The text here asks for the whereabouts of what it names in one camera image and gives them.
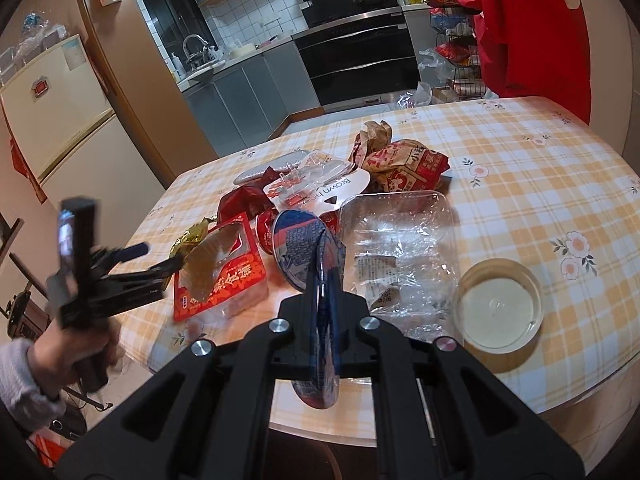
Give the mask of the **grey sleeve left forearm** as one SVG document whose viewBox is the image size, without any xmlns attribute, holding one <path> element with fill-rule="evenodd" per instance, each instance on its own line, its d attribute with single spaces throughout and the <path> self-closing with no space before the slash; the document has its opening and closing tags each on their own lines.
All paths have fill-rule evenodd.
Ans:
<svg viewBox="0 0 640 480">
<path fill-rule="evenodd" d="M 65 402 L 49 398 L 32 376 L 27 352 L 32 342 L 14 339 L 1 347 L 1 401 L 22 429 L 29 432 L 47 427 L 64 415 Z"/>
</svg>

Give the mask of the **left hand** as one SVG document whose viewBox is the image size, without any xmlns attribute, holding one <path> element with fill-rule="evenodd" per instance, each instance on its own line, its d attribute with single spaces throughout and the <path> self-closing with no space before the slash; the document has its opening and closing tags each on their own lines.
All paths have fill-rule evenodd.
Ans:
<svg viewBox="0 0 640 480">
<path fill-rule="evenodd" d="M 88 330 L 61 328 L 54 321 L 27 350 L 32 377 L 48 398 L 55 399 L 64 387 L 76 382 L 77 362 L 100 356 L 104 370 L 115 365 L 124 353 L 119 348 L 119 335 L 120 324 L 114 318 L 103 327 Z"/>
</svg>

